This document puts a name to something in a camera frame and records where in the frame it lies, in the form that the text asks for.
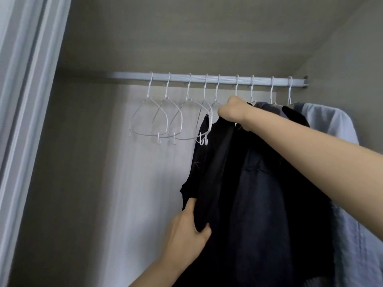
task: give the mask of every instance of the closet wall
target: closet wall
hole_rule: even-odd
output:
[[[201,101],[202,92],[191,88],[190,96]],[[157,257],[182,207],[194,141],[129,137],[146,93],[147,86],[54,83],[9,286],[126,287]],[[164,93],[164,86],[151,87],[157,101]],[[210,102],[214,93],[206,90]],[[169,87],[168,94],[180,104],[186,88]],[[218,91],[221,101],[233,94]],[[238,95],[249,100],[250,91]],[[258,101],[269,96],[254,91]],[[169,103],[165,109],[175,114]],[[136,129],[150,131],[155,111],[140,111]],[[198,107],[185,105],[183,114],[181,135],[191,137]]]
[[[383,0],[368,0],[295,72],[309,87],[293,102],[338,107],[351,116],[360,144],[383,153]],[[277,101],[285,104],[285,91]]]

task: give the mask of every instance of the fingers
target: fingers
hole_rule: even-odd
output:
[[[203,239],[204,245],[206,245],[208,239],[211,236],[211,228],[209,223],[206,224],[206,227],[199,233],[199,236]]]
[[[196,201],[197,200],[195,198],[189,198],[188,202],[186,203],[184,211],[193,213]]]

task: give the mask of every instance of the metal clothes rod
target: metal clothes rod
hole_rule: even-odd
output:
[[[81,72],[81,76],[91,77],[91,78],[109,78],[117,80],[147,80],[150,81],[152,76],[151,73],[141,73],[141,72]],[[167,82],[169,79],[168,73],[154,73],[153,81],[157,82]],[[238,85],[251,86],[271,86],[272,78],[259,78],[259,77],[238,77]],[[290,78],[274,78],[274,86],[290,86]],[[190,81],[190,75],[178,75],[171,74],[171,82],[181,82],[188,83]],[[192,75],[192,83],[205,83],[206,75]],[[305,78],[293,78],[293,87],[307,87]],[[218,83],[217,75],[208,75],[207,83]],[[228,77],[220,76],[220,84],[225,85],[236,85],[237,77]]]

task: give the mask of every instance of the forearm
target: forearm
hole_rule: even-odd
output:
[[[250,106],[242,124],[383,239],[382,155]]]
[[[178,277],[176,270],[156,260],[129,287],[170,287]]]

